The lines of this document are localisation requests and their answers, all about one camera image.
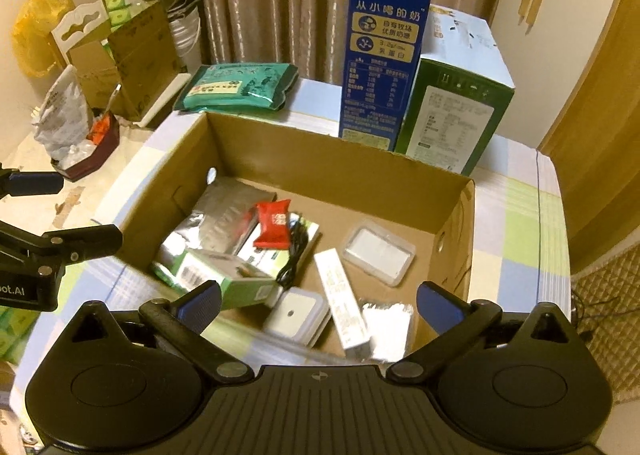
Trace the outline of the checkered tablecloth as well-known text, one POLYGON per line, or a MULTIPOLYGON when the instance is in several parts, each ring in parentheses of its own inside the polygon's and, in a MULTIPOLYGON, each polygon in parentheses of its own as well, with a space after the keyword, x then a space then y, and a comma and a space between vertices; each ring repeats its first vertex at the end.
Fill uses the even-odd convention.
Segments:
MULTIPOLYGON (((171 114, 154 130, 124 127, 120 144, 102 168, 61 194, 7 198, 1 217, 35 233, 124 220, 152 175, 203 114, 171 114)), ((552 161, 528 146, 495 136, 472 172, 475 182, 472 299, 496 301, 508 311, 528 311, 538 301, 570 308, 570 259, 558 178, 552 161)), ((130 309, 167 287, 115 258, 72 265, 63 279, 58 310, 32 322, 18 361, 10 404, 23 408, 30 377, 58 333, 86 300, 130 309)))

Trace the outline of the small white square box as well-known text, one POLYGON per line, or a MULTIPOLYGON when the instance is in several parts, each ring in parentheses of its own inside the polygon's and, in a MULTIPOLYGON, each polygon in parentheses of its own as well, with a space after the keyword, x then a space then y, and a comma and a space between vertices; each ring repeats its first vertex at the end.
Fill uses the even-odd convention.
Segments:
POLYGON ((262 325, 262 331, 312 348, 330 319, 330 306, 321 293, 292 287, 282 293, 262 325))

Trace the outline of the green tea packet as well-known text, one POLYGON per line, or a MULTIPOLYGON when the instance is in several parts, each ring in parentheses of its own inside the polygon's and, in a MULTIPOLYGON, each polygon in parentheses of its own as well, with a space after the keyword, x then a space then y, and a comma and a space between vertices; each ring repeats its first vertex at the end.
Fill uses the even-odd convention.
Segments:
POLYGON ((182 89, 174 110, 279 111, 297 79, 298 68, 290 63, 202 65, 182 89))

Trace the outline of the long white box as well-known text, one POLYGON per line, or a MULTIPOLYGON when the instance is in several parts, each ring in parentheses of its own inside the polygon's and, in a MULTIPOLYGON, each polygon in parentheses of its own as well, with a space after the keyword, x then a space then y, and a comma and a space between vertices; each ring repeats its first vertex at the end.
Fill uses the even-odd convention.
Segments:
POLYGON ((333 323, 347 359, 364 360, 371 355, 371 334, 335 248, 314 254, 320 282, 333 323))

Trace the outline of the green tissue pack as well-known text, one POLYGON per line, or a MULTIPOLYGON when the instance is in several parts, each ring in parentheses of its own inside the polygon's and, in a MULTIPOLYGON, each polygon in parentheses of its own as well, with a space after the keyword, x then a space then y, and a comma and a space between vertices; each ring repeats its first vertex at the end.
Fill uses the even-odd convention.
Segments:
POLYGON ((11 361, 16 357, 18 346, 30 334, 30 330, 39 317, 38 311, 1 308, 1 359, 11 361))

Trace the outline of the red snack packet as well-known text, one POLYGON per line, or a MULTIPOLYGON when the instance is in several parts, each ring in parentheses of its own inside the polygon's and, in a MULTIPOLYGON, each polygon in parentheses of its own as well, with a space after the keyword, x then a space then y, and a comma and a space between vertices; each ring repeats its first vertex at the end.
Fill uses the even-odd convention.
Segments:
POLYGON ((288 230, 288 207, 290 200, 261 202, 256 204, 260 234, 254 239, 258 249, 285 250, 290 246, 288 230))

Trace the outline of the silver foil bag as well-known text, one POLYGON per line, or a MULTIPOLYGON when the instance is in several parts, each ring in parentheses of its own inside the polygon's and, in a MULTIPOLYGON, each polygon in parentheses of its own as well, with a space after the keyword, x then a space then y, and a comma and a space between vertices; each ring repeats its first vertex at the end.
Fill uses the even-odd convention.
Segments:
POLYGON ((190 215, 160 244, 151 270, 168 285, 177 284, 180 264, 189 250, 235 255, 258 221, 258 203, 277 198, 272 191, 255 188, 229 177, 207 184, 190 215))

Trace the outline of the green white carton box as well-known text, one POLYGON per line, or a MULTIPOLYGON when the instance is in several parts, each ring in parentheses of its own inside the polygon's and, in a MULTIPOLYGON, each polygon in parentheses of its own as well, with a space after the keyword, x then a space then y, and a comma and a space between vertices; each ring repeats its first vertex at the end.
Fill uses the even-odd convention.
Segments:
POLYGON ((433 4, 395 151, 471 175, 514 92, 488 23, 433 4))

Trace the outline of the small silver foil packet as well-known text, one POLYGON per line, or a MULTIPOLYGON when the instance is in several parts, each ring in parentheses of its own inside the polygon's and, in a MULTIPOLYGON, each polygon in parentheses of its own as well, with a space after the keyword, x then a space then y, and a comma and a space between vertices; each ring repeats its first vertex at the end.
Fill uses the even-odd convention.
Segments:
POLYGON ((371 335, 373 360, 395 363, 405 357, 413 321, 411 305, 365 302, 361 314, 371 335))

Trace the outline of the wooden door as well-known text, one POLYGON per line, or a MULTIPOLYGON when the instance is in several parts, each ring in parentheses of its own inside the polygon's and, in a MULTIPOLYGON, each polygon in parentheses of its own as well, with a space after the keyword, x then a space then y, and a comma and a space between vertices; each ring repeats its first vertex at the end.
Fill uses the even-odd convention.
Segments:
POLYGON ((639 229, 639 0, 614 0, 541 152, 558 175, 577 273, 639 229))

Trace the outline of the white crumpled plastic bag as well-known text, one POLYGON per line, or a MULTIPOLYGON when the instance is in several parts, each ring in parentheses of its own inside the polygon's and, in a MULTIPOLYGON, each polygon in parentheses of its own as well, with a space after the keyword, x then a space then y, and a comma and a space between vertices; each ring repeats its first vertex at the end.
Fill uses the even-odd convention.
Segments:
POLYGON ((67 65, 32 119, 34 138, 51 160, 60 162, 74 146, 87 140, 92 124, 92 111, 81 90, 77 68, 67 65))

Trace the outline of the brown cardboard carton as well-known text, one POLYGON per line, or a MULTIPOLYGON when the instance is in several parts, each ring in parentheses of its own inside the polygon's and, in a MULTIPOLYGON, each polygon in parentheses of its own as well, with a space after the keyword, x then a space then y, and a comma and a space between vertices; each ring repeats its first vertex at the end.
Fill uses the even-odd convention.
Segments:
POLYGON ((143 119, 180 70, 159 1, 108 36, 84 39, 68 56, 90 108, 111 108, 130 122, 143 119))

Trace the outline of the clear plastic case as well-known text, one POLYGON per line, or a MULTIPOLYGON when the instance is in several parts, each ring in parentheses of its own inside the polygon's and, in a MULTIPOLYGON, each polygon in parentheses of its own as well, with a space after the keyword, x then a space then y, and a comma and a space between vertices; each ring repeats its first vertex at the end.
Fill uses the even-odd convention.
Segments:
POLYGON ((370 220, 357 224, 342 248, 344 260, 388 287, 402 282, 415 256, 410 241, 370 220))

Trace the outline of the dark red tray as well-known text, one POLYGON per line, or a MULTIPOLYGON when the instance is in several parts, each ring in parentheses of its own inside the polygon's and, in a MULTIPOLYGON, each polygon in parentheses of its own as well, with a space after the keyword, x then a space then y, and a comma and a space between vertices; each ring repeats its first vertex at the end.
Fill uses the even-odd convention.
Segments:
POLYGON ((86 140, 73 145, 60 162, 51 160, 51 165, 65 179, 76 182, 100 169, 118 145, 119 123, 108 112, 96 119, 86 140))

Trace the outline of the white green medicine box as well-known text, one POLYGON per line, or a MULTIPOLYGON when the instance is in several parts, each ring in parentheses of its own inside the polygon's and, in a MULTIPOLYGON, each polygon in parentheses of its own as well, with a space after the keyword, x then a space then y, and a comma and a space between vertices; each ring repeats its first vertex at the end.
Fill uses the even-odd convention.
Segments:
MULTIPOLYGON (((291 212, 288 216, 290 222, 288 227, 290 229, 296 226, 299 222, 302 227, 305 228, 307 234, 307 245, 302 251, 298 259, 298 265, 302 265, 305 261, 308 253, 314 248, 314 242, 320 235, 320 226, 317 222, 303 218, 296 212, 291 212)), ((257 267, 258 270, 272 276, 277 277, 279 272, 285 267, 290 259, 290 249, 294 243, 293 238, 290 238, 290 244, 285 248, 260 248, 254 245, 254 241, 262 235, 262 226, 257 223, 253 231, 250 232, 246 241, 236 253, 243 261, 251 264, 253 267, 257 267)))

